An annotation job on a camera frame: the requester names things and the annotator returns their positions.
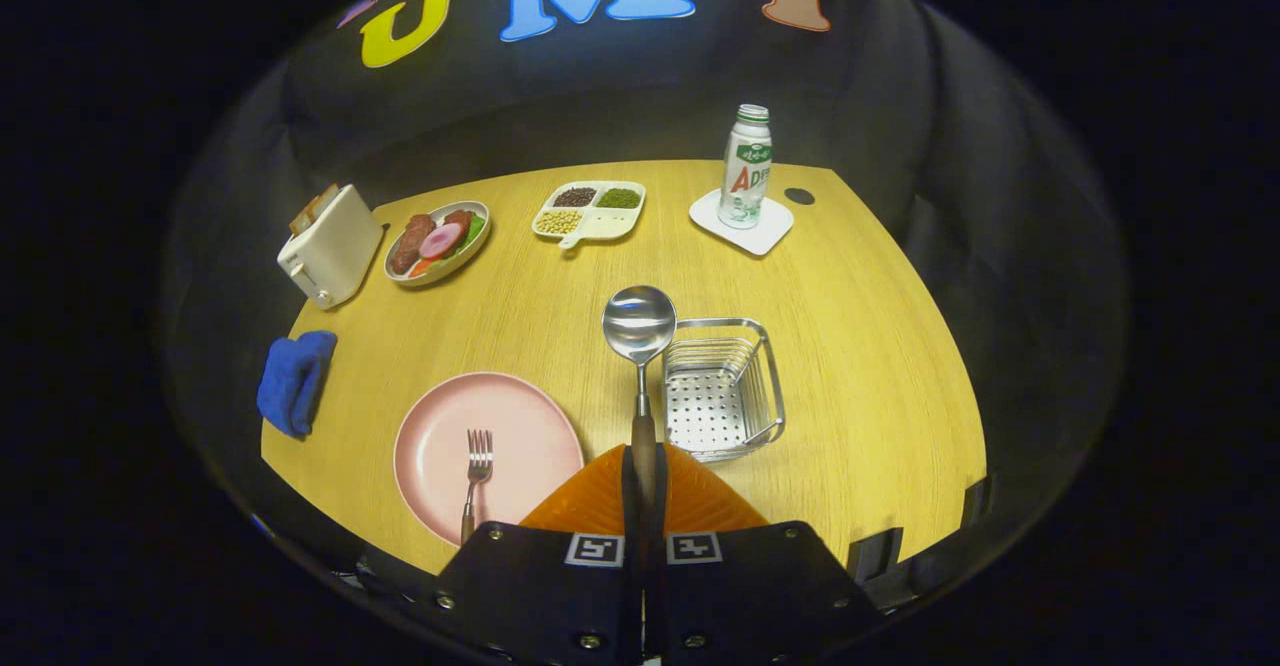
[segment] metal fork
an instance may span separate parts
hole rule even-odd
[[[467,503],[462,507],[462,543],[471,538],[476,530],[476,517],[471,512],[471,497],[475,494],[476,484],[489,480],[493,474],[493,434],[490,432],[475,432],[467,429],[467,452],[471,457],[467,465]]]

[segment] wire basket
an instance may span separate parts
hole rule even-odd
[[[691,329],[713,336],[694,338]],[[676,337],[663,352],[662,380],[667,442],[699,461],[746,456],[782,437],[773,347],[764,327],[751,319],[677,321]]]

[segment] pink plate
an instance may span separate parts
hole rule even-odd
[[[507,374],[462,374],[426,392],[396,438],[396,484],[433,534],[462,543],[467,429],[493,432],[493,474],[476,487],[476,526],[518,524],[582,466],[568,418],[538,387]]]

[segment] blue towel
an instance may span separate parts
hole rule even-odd
[[[311,433],[311,416],[338,337],[310,332],[297,341],[278,338],[266,355],[257,410],[288,435]]]

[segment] wooden table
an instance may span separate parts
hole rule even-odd
[[[600,313],[618,289],[652,284],[682,318],[749,316],[769,330],[786,434],[713,466],[768,520],[808,521],[841,561],[851,540],[891,526],[904,528],[901,558],[952,533],[964,489],[986,475],[982,424],[960,352],[909,260],[832,170],[782,164],[771,192],[795,227],[768,255],[750,256],[689,218],[722,168],[567,166],[380,206],[375,216],[392,231],[360,293],[332,311],[308,301],[289,334],[338,334],[314,432],[300,442],[264,421],[262,459],[356,535],[439,573],[457,548],[413,519],[392,475],[404,414],[449,377],[504,371],[561,405],[588,460],[626,442],[635,370],[605,345]],[[571,252],[534,236],[549,192],[588,179],[644,183],[636,228]],[[791,187],[817,202],[786,201]],[[431,287],[388,280],[383,257],[408,216],[461,200],[484,201],[493,215],[480,254]],[[660,373],[650,369],[655,394]]]

